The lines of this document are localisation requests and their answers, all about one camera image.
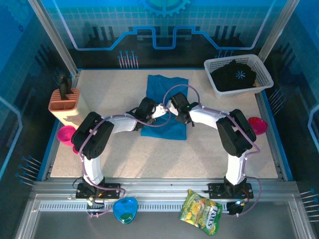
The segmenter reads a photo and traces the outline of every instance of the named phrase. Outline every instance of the blue cloth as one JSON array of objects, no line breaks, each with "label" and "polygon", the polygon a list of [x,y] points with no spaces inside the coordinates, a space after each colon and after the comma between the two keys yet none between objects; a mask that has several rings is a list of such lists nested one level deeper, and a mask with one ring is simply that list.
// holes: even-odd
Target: blue cloth
[{"label": "blue cloth", "polygon": [[[161,75],[151,76],[148,78],[146,97],[153,99],[157,104],[163,103],[165,93],[173,86],[178,84],[188,84],[188,80],[180,77],[167,78]],[[170,97],[182,92],[187,97],[188,87],[180,86],[172,89],[166,97],[166,102]],[[153,124],[165,123],[168,119],[168,113],[156,119]],[[175,115],[171,115],[170,121],[163,127],[144,126],[141,130],[142,136],[151,136],[156,138],[166,138],[175,140],[186,140],[186,125],[175,120]]]}]

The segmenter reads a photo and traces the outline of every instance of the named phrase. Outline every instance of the plastic basket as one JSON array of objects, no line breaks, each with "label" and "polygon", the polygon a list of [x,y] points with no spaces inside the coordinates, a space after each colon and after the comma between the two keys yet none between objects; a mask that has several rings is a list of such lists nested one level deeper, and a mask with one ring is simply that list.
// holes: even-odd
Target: plastic basket
[{"label": "plastic basket", "polygon": [[[257,73],[257,76],[256,76],[257,82],[261,85],[261,87],[253,87],[248,89],[241,89],[236,91],[225,91],[225,92],[221,92],[217,90],[214,84],[214,80],[212,79],[210,73],[230,63],[232,60],[235,60],[237,63],[246,64],[253,71],[255,71]],[[256,94],[274,85],[274,81],[271,78],[269,72],[267,71],[264,63],[259,59],[258,56],[253,54],[241,55],[241,56],[229,56],[229,57],[223,57],[218,59],[209,59],[204,62],[204,67],[208,75],[209,81],[214,88],[215,95],[217,98],[231,97],[231,96],[236,96],[243,93]]]}]

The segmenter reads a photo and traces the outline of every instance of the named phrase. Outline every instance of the yellow snack bag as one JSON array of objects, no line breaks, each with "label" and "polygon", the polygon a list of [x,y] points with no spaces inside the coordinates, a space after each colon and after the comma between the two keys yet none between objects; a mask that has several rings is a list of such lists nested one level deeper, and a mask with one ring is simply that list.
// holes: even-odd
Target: yellow snack bag
[{"label": "yellow snack bag", "polygon": [[208,235],[217,233],[222,205],[211,201],[189,189],[188,196],[180,211],[179,218],[201,228]]}]

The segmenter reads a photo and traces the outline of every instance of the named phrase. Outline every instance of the glass panel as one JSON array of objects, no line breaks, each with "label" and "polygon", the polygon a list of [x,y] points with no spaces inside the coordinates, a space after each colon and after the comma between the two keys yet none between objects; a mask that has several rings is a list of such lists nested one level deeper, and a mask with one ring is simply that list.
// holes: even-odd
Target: glass panel
[{"label": "glass panel", "polygon": [[44,0],[78,68],[203,67],[258,54],[285,0]]},{"label": "glass panel", "polygon": [[55,122],[50,96],[67,71],[29,3],[1,3],[0,238],[14,238]]},{"label": "glass panel", "polygon": [[[265,62],[275,82],[270,109],[300,192],[319,191],[319,2],[301,0]],[[316,217],[314,194],[303,195]],[[312,223],[319,232],[319,224]]]}]

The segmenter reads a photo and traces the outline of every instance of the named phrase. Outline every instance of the table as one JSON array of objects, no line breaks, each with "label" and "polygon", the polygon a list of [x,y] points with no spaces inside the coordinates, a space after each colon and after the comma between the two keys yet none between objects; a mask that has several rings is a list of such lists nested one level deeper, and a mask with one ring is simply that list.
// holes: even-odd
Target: table
[{"label": "table", "polygon": [[[189,79],[207,107],[232,111],[240,109],[246,118],[260,117],[254,95],[244,94],[217,99],[204,70],[83,70],[77,88],[91,111],[116,115],[137,107],[146,95],[148,75]],[[197,101],[189,89],[190,103]],[[251,157],[246,174],[258,178],[277,178],[265,134],[257,136],[261,153]],[[227,171],[227,153],[218,131],[203,124],[187,126],[187,140],[167,140],[141,136],[140,132],[111,135],[101,155],[105,177],[129,178],[222,178]],[[79,156],[71,147],[59,145],[51,177],[82,176]]]}]

